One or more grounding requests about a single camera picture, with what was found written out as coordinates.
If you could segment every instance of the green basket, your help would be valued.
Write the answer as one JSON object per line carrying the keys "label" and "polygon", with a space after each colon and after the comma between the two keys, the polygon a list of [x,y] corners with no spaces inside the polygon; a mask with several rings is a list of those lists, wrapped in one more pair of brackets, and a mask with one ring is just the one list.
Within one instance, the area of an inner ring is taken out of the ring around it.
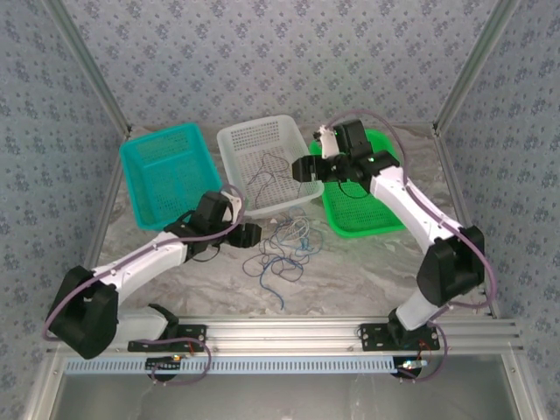
{"label": "green basket", "polygon": [[[391,141],[383,133],[375,129],[366,129],[366,136],[374,151],[388,151],[398,158]],[[321,147],[317,142],[313,142],[309,151],[312,155],[320,155]],[[340,186],[351,197],[363,197],[365,194],[360,184],[355,182],[345,182]],[[340,236],[359,238],[405,229],[393,212],[373,196],[358,199],[351,197],[340,190],[338,183],[325,182],[323,204],[326,218],[332,230]]]}

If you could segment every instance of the plastic basket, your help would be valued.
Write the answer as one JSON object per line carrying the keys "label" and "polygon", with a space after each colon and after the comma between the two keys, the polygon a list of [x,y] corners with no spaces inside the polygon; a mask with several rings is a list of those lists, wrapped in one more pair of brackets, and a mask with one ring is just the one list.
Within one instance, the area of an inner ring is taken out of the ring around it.
{"label": "plastic basket", "polygon": [[249,217],[267,217],[300,206],[324,191],[321,182],[300,184],[291,176],[291,164],[309,151],[296,122],[287,115],[222,129],[218,145],[227,180],[248,199],[245,214]]}
{"label": "plastic basket", "polygon": [[162,230],[193,210],[202,194],[221,187],[196,124],[139,137],[121,146],[124,176],[141,229]]}
{"label": "plastic basket", "polygon": [[[367,129],[366,135],[374,151],[388,151],[398,158],[391,141],[383,133]],[[310,152],[312,155],[320,155],[320,145],[313,142]],[[351,197],[364,197],[365,192],[360,184],[344,182],[341,187],[344,192],[340,190],[338,183],[327,182],[323,194],[326,218],[334,232],[345,238],[358,238],[404,229],[404,225],[393,212],[373,196],[353,199],[344,194]]]}

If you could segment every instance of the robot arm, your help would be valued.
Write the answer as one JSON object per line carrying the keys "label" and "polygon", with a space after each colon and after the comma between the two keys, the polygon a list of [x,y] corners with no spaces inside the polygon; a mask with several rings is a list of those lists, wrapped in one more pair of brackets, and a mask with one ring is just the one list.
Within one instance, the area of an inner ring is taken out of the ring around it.
{"label": "robot arm", "polygon": [[[220,234],[236,221],[240,209],[241,199],[225,192],[207,192],[196,210],[182,215],[154,240],[125,257],[93,270],[81,266],[70,269],[49,311],[50,318],[52,312],[59,310],[48,326],[49,331],[84,359],[96,357],[116,335],[118,306],[136,289],[209,246],[219,247],[226,242],[237,248],[249,248],[261,240],[261,228],[252,223]],[[197,241],[188,241],[196,237]],[[59,309],[63,299],[79,288],[83,290]],[[152,307],[169,318],[164,310]]]}
{"label": "robot arm", "polygon": [[[484,238],[476,227],[463,228],[446,216],[410,181],[403,184],[403,168],[386,151],[371,149],[360,120],[344,122],[315,134],[321,142],[321,156],[305,156],[292,165],[294,179],[360,183],[367,192],[385,204],[412,233],[424,253],[416,276],[418,288],[404,304],[389,314],[388,330],[393,341],[406,347],[416,340],[415,332],[437,314],[451,299],[465,294],[484,281],[484,268],[474,253],[442,226],[460,231],[483,251]],[[440,220],[432,219],[411,197]]]}

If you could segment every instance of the patterned wallpaper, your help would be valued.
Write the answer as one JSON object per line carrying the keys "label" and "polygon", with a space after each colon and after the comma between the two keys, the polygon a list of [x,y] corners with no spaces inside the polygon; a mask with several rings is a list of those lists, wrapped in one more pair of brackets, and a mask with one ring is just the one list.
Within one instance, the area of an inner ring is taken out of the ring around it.
{"label": "patterned wallpaper", "polygon": [[64,0],[132,125],[431,122],[496,0]]}
{"label": "patterned wallpaper", "polygon": [[39,0],[0,2],[0,418],[19,418],[39,332],[82,263],[122,139]]}
{"label": "patterned wallpaper", "polygon": [[519,319],[560,418],[560,3],[526,0],[444,137],[486,232],[503,316]]}

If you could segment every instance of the white basket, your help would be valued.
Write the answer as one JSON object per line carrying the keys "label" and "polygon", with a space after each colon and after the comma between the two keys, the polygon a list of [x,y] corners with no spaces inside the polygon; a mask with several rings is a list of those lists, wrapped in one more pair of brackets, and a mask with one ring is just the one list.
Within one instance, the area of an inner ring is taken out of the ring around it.
{"label": "white basket", "polygon": [[323,193],[322,182],[300,184],[291,177],[291,164],[309,151],[290,116],[268,116],[222,129],[218,145],[227,180],[248,199],[249,217],[267,217]]}

